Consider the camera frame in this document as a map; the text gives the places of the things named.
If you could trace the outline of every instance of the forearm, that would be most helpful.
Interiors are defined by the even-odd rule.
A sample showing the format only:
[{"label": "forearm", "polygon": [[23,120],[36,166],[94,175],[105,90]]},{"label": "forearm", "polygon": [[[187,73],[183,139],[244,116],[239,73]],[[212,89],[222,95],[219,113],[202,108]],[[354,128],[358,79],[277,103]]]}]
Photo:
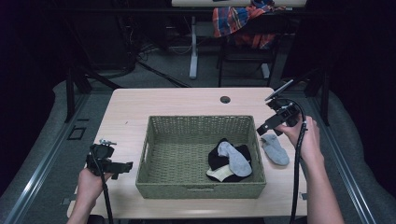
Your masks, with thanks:
[{"label": "forearm", "polygon": [[67,224],[87,223],[93,207],[94,207],[94,203],[80,203],[79,201],[76,201],[76,204],[73,208],[73,212],[70,215]]},{"label": "forearm", "polygon": [[344,223],[324,161],[307,164],[308,223]]}]

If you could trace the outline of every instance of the human hand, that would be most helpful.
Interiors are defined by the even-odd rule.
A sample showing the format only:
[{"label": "human hand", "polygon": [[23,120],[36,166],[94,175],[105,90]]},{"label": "human hand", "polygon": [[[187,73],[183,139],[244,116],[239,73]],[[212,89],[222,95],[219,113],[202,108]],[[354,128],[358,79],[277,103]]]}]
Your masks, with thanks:
[{"label": "human hand", "polygon": [[[298,123],[293,127],[288,127],[283,124],[276,127],[278,131],[284,133],[291,143],[296,147],[297,140],[300,134],[303,118],[299,115]],[[323,161],[323,156],[320,152],[320,136],[317,122],[309,116],[306,116],[306,131],[304,134],[303,144],[301,147],[301,156],[306,163],[313,161]]]},{"label": "human hand", "polygon": [[[106,173],[105,181],[113,174]],[[87,223],[91,210],[95,207],[96,199],[103,191],[102,178],[94,175],[88,168],[79,172],[76,203],[70,215],[68,224]]]},{"label": "human hand", "polygon": [[[105,173],[105,181],[113,174]],[[79,172],[78,192],[76,201],[90,203],[92,208],[95,206],[96,199],[103,191],[103,183],[100,176],[94,175],[90,169],[84,168]]]}]

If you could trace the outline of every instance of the table surface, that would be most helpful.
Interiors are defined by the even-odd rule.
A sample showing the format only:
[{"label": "table surface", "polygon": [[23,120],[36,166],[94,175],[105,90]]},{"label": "table surface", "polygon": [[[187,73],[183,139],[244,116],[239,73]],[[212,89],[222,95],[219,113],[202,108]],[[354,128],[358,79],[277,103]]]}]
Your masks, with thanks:
[{"label": "table surface", "polygon": [[[276,6],[304,7],[306,0],[275,0]],[[213,0],[172,0],[173,7],[246,7],[250,0],[226,0],[214,2]]]},{"label": "table surface", "polygon": [[[147,219],[289,216],[293,192],[294,148],[285,134],[278,139],[289,155],[289,165],[275,165],[261,148],[267,184],[258,199],[146,200],[135,185],[149,116],[250,115],[253,116],[256,127],[259,127],[275,114],[264,102],[272,92],[270,88],[114,91],[94,143],[98,144],[101,138],[116,142],[111,160],[133,161],[134,167],[130,173],[120,174],[118,180],[107,181],[113,217]],[[231,102],[222,103],[221,96],[230,97]],[[301,169],[299,192],[306,192],[306,181]],[[69,216],[74,203],[71,202],[68,208]],[[92,214],[107,217],[103,195],[97,200]],[[297,216],[306,216],[306,201],[300,197]]]}]

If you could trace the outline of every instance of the plaid cloth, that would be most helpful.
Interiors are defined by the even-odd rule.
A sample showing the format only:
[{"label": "plaid cloth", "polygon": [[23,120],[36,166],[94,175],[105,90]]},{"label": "plaid cloth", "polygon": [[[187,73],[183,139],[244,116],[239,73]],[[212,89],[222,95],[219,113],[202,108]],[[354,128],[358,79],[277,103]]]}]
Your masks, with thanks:
[{"label": "plaid cloth", "polygon": [[228,36],[230,44],[236,46],[250,45],[254,49],[269,49],[276,34],[269,35],[231,35],[265,12],[282,10],[284,7],[274,7],[274,1],[262,0],[260,3],[251,0],[248,7],[216,7],[213,10],[213,25],[215,37]]}]

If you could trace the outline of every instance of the woven basket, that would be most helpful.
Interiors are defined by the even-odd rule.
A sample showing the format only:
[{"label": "woven basket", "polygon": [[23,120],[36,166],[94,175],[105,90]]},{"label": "woven basket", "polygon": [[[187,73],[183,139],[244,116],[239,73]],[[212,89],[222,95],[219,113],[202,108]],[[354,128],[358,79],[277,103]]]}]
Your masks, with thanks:
[{"label": "woven basket", "polygon": [[[221,138],[247,145],[252,174],[221,183],[206,176],[208,153]],[[146,199],[255,199],[265,187],[262,157],[251,116],[148,118],[136,186]]]}]

